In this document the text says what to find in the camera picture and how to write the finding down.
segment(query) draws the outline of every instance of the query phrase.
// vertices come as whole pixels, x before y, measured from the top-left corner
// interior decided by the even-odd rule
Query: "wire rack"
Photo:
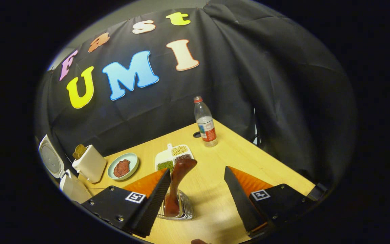
[[[166,217],[165,216],[165,201],[162,202],[159,212],[157,213],[158,218],[170,219],[170,220],[183,220],[183,219],[192,219],[194,218],[194,212],[192,204],[189,198],[181,190],[178,190],[178,208],[180,213],[175,217]]]

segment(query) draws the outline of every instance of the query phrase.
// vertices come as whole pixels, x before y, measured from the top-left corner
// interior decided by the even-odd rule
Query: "black cloth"
[[[165,17],[188,14],[175,26]],[[132,26],[153,20],[156,29],[133,34]],[[88,53],[102,33],[110,40]],[[199,66],[177,71],[167,43],[189,40]],[[328,49],[306,29],[272,9],[249,0],[212,0],[203,9],[171,9],[126,20],[98,33],[77,48],[67,76],[61,64],[48,85],[48,123],[68,155],[76,145],[93,144],[109,155],[195,122],[192,98],[202,96],[212,115],[245,139],[257,124],[263,150],[313,182],[330,185],[351,158],[356,133],[356,106],[348,77]],[[160,80],[126,89],[110,100],[102,69],[119,62],[128,68],[140,51]],[[82,71],[92,71],[94,94],[83,108],[71,106],[66,86]]]

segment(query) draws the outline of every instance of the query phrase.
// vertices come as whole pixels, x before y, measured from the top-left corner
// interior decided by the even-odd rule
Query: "wooden spatula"
[[[166,217],[175,217],[179,214],[178,209],[178,185],[186,176],[187,173],[189,173],[190,170],[192,170],[195,165],[197,164],[197,161],[195,159],[179,159],[174,166],[174,170],[171,174],[171,184],[169,185],[169,193],[165,196],[165,216]]]

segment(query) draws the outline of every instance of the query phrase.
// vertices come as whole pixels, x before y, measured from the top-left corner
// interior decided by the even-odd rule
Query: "white sectioned tray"
[[[177,158],[178,156],[184,155],[184,154],[189,154],[191,156],[191,158],[194,159],[194,156],[193,156],[190,148],[187,145],[185,145],[185,144],[173,147],[169,143],[167,146],[168,146],[167,150],[161,151],[160,153],[158,153],[156,155],[156,159],[154,160],[154,168],[155,168],[156,171],[157,171],[157,165],[158,164],[166,162],[166,161],[172,161],[172,164],[175,165],[175,158]],[[184,153],[178,154],[176,156],[172,156],[172,152],[171,152],[172,149],[173,148],[177,148],[177,147],[186,147],[188,150],[186,152],[184,152]]]

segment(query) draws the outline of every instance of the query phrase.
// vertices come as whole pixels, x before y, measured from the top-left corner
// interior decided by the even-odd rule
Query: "wooden table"
[[[102,179],[88,182],[79,176],[95,195],[109,185],[124,187],[155,171],[155,156],[173,146],[186,144],[198,161],[181,182],[179,189],[191,200],[195,218],[192,220],[165,220],[156,218],[150,236],[141,238],[157,244],[187,243],[201,239],[213,244],[233,244],[247,241],[243,222],[237,212],[231,193],[223,179],[225,166],[249,173],[269,184],[288,184],[299,193],[308,195],[314,184],[291,168],[274,159],[256,145],[215,120],[218,144],[208,148],[201,138],[194,138],[196,124],[161,136],[141,145],[106,156],[107,165]],[[138,170],[127,180],[118,182],[107,176],[107,168],[114,159],[124,153],[135,153],[139,158]]]

